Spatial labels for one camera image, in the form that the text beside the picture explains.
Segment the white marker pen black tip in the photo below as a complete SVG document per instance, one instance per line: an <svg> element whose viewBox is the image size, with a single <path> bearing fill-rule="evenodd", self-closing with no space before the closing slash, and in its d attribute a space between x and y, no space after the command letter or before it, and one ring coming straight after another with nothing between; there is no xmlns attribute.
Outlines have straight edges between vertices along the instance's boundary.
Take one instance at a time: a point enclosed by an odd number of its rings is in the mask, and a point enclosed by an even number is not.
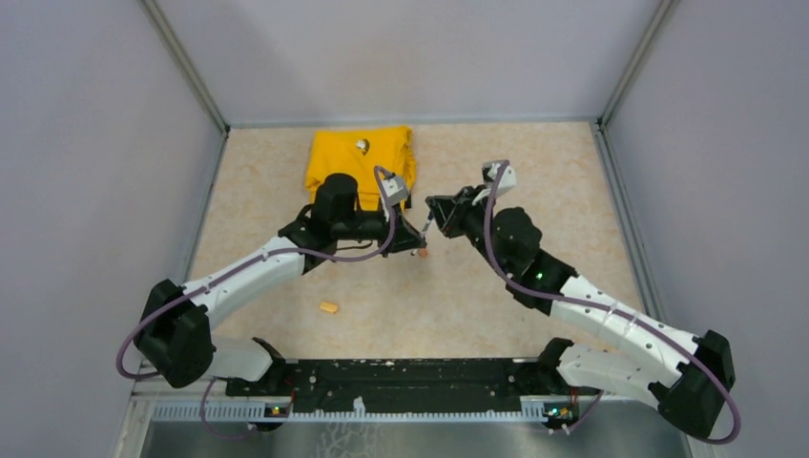
<svg viewBox="0 0 809 458"><path fill-rule="evenodd" d="M434 214L432 212L429 212L425 218L425 223L420 231L424 248L427 247L427 233L429 231L429 228L432 226L433 222L434 222Z"/></svg>

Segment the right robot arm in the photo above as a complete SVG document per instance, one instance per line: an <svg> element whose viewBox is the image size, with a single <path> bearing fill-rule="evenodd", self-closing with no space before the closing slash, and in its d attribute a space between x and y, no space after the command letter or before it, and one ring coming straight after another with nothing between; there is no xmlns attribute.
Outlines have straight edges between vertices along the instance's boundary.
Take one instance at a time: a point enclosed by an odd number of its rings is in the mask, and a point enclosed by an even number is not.
<svg viewBox="0 0 809 458"><path fill-rule="evenodd" d="M709 330L694 335L611 297L575 268L541 248L542 233L521 207L493 210L485 186L425 203L448 239L465 237L526 308L578 326L608 346L597 351L554 339L537 367L549 393L587 387L631 398L670 425L708 444L740 433L731 347Z"/></svg>

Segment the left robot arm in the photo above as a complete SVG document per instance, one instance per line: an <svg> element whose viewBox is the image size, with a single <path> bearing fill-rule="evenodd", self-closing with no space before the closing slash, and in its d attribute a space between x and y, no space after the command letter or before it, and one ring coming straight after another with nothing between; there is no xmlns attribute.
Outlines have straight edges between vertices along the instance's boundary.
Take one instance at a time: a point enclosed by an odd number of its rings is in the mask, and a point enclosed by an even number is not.
<svg viewBox="0 0 809 458"><path fill-rule="evenodd" d="M374 251L355 257L414 251L425 237L403 214L409 191L403 177L375 167L378 206L360 206L352 176L332 174L312 203L262 247L213 275L177 285L165 280L149 293L140 323L124 349L136 348L169 386L182 388L200 379L242 379L264 395L286 381L281 355L268 343L215 339L214 330L244 305L271 288L311 272L324 261L349 262L338 253L342 241L372 241Z"/></svg>

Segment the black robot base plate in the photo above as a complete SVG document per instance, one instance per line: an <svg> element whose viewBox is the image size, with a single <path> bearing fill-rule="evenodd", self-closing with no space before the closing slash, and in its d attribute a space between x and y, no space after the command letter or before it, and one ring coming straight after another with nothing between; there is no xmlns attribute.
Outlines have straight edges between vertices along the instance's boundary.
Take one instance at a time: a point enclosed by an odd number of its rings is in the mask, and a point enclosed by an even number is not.
<svg viewBox="0 0 809 458"><path fill-rule="evenodd" d="M262 425L281 422L537 422L550 430L580 417L596 389L571 387L535 358L283 358L269 343L268 371L226 383L226 394L267 398Z"/></svg>

